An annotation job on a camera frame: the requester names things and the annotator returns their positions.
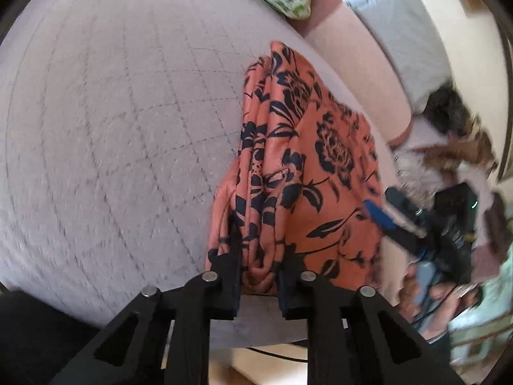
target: gray pillow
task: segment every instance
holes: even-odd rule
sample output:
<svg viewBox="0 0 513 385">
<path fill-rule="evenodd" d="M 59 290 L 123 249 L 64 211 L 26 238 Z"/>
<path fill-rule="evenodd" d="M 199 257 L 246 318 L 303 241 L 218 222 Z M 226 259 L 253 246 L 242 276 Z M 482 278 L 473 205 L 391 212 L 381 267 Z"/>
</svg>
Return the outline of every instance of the gray pillow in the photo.
<svg viewBox="0 0 513 385">
<path fill-rule="evenodd" d="M 413 114 L 429 94 L 451 78 L 443 42 L 421 0 L 349 0 L 388 56 L 408 95 Z"/>
</svg>

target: person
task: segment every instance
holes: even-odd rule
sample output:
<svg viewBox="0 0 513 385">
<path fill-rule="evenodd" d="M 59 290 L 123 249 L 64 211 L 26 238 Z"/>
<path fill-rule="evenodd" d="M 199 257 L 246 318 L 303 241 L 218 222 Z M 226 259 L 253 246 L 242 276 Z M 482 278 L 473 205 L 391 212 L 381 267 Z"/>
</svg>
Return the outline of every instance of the person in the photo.
<svg viewBox="0 0 513 385">
<path fill-rule="evenodd" d="M 484 290 L 477 285 L 470 291 L 465 286 L 454 288 L 453 282 L 442 282 L 429 290 L 430 297 L 441 302 L 440 307 L 432 316 L 429 325 L 420 331 L 422 337 L 432 346 L 436 358 L 443 363 L 450 363 L 449 321 L 460 315 L 468 308 L 478 307 L 484 299 Z M 420 307 L 415 303 L 415 297 L 420 293 L 416 281 L 416 266 L 408 267 L 402 289 L 399 291 L 397 310 L 410 323 L 419 313 Z"/>
</svg>

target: orange fabric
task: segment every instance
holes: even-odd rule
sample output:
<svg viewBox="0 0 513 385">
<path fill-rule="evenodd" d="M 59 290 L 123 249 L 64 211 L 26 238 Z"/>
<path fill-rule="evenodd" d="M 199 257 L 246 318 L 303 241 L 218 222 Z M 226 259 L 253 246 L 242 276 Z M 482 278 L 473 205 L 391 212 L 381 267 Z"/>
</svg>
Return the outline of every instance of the orange fabric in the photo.
<svg viewBox="0 0 513 385">
<path fill-rule="evenodd" d="M 228 251 L 231 215 L 249 292 L 270 290 L 292 252 L 339 287 L 376 285 L 381 234 L 363 205 L 382 197 L 370 126 L 301 54 L 281 42 L 271 52 L 246 73 L 239 156 L 215 196 L 209 256 Z"/>
</svg>

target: silver bolt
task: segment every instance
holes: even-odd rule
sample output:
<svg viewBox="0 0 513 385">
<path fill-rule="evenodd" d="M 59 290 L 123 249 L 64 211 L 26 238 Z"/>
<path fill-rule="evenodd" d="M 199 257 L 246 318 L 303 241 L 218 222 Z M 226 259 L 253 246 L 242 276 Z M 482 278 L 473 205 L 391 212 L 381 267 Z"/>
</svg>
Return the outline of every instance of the silver bolt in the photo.
<svg viewBox="0 0 513 385">
<path fill-rule="evenodd" d="M 315 272 L 312 272 L 311 270 L 306 270 L 304 272 L 301 272 L 301 279 L 306 282 L 312 282 L 315 281 L 317 278 L 317 275 Z"/>
<path fill-rule="evenodd" d="M 217 277 L 217 272 L 214 272 L 212 270 L 203 272 L 203 274 L 201 275 L 201 279 L 203 279 L 205 282 L 213 282 L 217 279 Z"/>
<path fill-rule="evenodd" d="M 140 293 L 143 295 L 143 297 L 150 298 L 153 297 L 157 292 L 157 287 L 154 287 L 153 285 L 146 285 Z"/>
<path fill-rule="evenodd" d="M 360 294 L 364 297 L 370 298 L 376 295 L 376 290 L 373 287 L 369 287 L 369 285 L 364 285 L 360 288 Z"/>
</svg>

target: black cable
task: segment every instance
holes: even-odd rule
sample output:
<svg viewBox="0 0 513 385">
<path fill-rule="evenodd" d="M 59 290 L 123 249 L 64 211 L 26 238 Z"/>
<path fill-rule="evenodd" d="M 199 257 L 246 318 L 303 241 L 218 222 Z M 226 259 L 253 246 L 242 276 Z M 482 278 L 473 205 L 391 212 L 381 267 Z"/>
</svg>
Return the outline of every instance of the black cable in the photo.
<svg viewBox="0 0 513 385">
<path fill-rule="evenodd" d="M 291 362 L 301 362 L 302 364 L 308 363 L 307 359 L 296 359 L 295 357 L 282 356 L 282 355 L 278 355 L 276 353 L 271 353 L 271 352 L 266 352 L 264 350 L 255 349 L 254 347 L 247 347 L 247 350 L 253 350 L 254 352 L 261 353 L 263 355 L 273 356 L 273 357 L 277 357 L 278 359 L 289 360 Z"/>
<path fill-rule="evenodd" d="M 438 305 L 437 305 L 435 308 L 433 308 L 430 312 L 428 312 L 428 313 L 424 314 L 422 317 L 417 318 L 417 320 L 414 320 L 412 324 L 414 324 L 414 323 L 418 323 L 419 321 L 422 321 L 422 320 L 424 320 L 426 317 L 429 317 L 431 314 L 435 313 L 435 312 L 436 312 L 436 311 L 441 307 L 441 305 L 445 302 L 445 300 L 446 300 L 447 298 L 449 298 L 449 295 L 451 295 L 451 294 L 454 292 L 454 290 L 455 290 L 456 288 L 457 288 L 457 285 L 455 285 L 454 287 L 452 287 L 452 289 L 450 290 L 450 293 L 448 293 L 448 294 L 445 296 L 445 298 L 444 298 L 442 301 L 440 301 L 440 304 L 438 304 Z"/>
</svg>

